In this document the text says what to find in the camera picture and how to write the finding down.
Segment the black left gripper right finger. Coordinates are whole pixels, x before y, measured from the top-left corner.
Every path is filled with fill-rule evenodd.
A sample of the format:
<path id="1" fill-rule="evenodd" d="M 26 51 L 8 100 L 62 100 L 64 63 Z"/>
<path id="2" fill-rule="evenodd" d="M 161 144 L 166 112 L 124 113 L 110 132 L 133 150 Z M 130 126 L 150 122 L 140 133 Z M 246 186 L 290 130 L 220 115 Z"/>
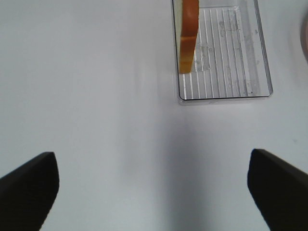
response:
<path id="1" fill-rule="evenodd" d="M 254 149 L 247 186 L 271 231 L 308 229 L 307 173 L 264 149 Z"/>

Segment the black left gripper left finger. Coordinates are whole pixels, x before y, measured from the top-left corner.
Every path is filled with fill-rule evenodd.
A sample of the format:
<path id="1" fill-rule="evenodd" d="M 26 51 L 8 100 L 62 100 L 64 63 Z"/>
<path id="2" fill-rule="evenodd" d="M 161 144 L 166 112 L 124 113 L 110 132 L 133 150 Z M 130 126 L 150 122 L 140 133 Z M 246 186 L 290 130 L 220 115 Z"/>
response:
<path id="1" fill-rule="evenodd" d="M 0 179 L 0 229 L 38 231 L 59 191 L 55 154 L 44 152 Z"/>

